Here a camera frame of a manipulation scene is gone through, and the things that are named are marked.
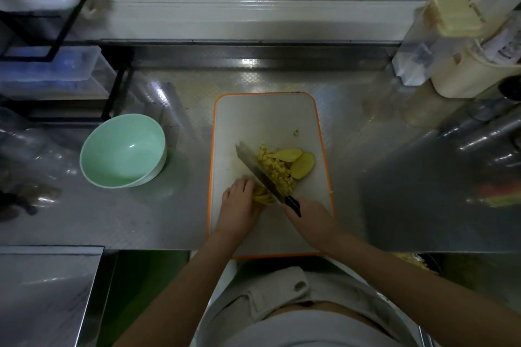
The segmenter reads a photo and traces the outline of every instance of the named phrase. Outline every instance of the green bowl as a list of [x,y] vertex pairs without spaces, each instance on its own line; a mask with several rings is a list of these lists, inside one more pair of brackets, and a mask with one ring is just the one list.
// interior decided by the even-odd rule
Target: green bowl
[[102,188],[145,184],[159,174],[165,161],[165,133],[142,114],[124,114],[104,122],[85,140],[80,153],[83,175]]

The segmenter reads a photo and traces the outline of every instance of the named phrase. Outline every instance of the forearm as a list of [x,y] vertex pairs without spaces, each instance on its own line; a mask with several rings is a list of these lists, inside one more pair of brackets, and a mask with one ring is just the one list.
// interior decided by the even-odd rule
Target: forearm
[[237,245],[214,233],[114,347],[188,346]]
[[444,347],[519,345],[521,316],[347,234],[325,253],[387,296]]

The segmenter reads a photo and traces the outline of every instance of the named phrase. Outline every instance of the cutting board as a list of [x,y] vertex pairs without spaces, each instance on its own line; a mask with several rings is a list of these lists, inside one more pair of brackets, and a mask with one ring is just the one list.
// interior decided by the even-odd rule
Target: cutting board
[[[237,157],[243,141],[253,152],[265,144],[270,151],[301,148],[315,155],[313,170],[300,180],[294,197],[323,203],[333,214],[333,199],[315,100],[303,92],[228,94],[214,106],[212,165],[208,204],[208,234],[217,223],[223,192],[235,179],[252,173]],[[278,202],[266,206],[235,258],[291,256],[316,253],[298,234]]]

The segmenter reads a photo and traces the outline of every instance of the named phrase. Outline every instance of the orange cutting board rim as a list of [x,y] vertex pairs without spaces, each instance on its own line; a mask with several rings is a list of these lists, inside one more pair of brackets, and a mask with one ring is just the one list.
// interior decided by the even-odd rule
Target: orange cutting board rim
[[[322,148],[322,157],[324,160],[324,165],[326,167],[326,177],[327,177],[327,185],[329,189],[329,199],[331,201],[331,208],[333,209],[333,217],[336,218],[336,212],[335,212],[335,202],[333,200],[333,193],[331,190],[331,181],[329,179],[329,167],[327,164],[326,159],[326,152],[324,150],[324,143],[322,140],[322,130],[320,128],[320,119],[318,117],[318,109],[317,109],[317,103],[315,102],[315,99],[313,96],[308,94],[307,92],[302,91],[285,91],[285,92],[254,92],[250,94],[224,94],[217,98],[217,100],[214,103],[214,119],[213,119],[213,127],[212,127],[212,156],[210,159],[210,180],[208,185],[208,211],[206,216],[206,240],[210,237],[210,225],[211,225],[211,211],[212,211],[212,178],[213,178],[213,170],[214,170],[214,143],[215,143],[215,114],[217,112],[217,104],[219,100],[226,96],[255,96],[255,95],[277,95],[277,94],[304,94],[311,98],[313,101],[313,107],[315,108],[315,116],[317,119],[317,125],[318,125],[318,135],[320,137],[320,146]],[[321,252],[308,252],[308,253],[297,253],[297,254],[274,254],[274,255],[247,255],[247,256],[234,256],[232,259],[247,259],[247,258],[279,258],[279,257],[290,257],[290,256],[309,256],[309,255],[322,255]]]

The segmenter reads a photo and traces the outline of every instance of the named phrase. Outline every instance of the black knife handle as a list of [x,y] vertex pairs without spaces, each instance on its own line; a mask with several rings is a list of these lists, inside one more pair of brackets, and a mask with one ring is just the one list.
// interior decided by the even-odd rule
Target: black knife handle
[[284,199],[284,202],[286,203],[286,205],[290,206],[294,212],[296,212],[296,215],[302,218],[302,215],[300,214],[300,203],[298,203],[294,197],[288,195]]

